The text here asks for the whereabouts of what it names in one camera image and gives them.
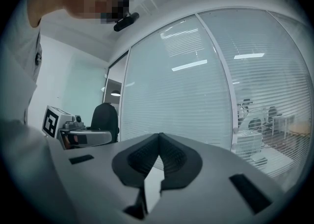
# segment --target window blinds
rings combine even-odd
[[[312,115],[313,87],[298,48],[266,11],[229,9],[201,17],[217,40],[233,79],[238,143],[247,130],[259,142],[259,133],[260,151],[267,158],[267,164],[259,168],[282,186],[291,187],[309,150]]]
[[[226,76],[196,17],[162,28],[130,52],[121,140],[160,132],[231,149],[232,110]],[[155,166],[163,169],[160,159]]]

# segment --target white desk surface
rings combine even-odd
[[[274,148],[265,145],[261,149],[261,154],[267,158],[267,164],[261,169],[266,174],[274,175],[276,172],[281,174],[289,169],[289,166],[293,163],[293,160]]]

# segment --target white shirt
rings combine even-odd
[[[41,66],[39,32],[29,23],[27,0],[21,0],[0,39],[0,119],[27,121]]]

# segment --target black rectangular slot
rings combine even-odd
[[[272,203],[243,174],[233,175],[229,179],[251,207],[254,214],[262,211]]]
[[[70,162],[72,165],[78,164],[78,163],[82,163],[85,162],[87,160],[91,160],[94,157],[92,155],[84,155],[84,156],[80,156],[80,157],[76,157],[76,158],[70,158]]]

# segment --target person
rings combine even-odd
[[[27,109],[42,61],[41,19],[60,9],[74,18],[118,21],[127,12],[128,3],[125,0],[21,0],[0,41],[0,119],[27,123]]]

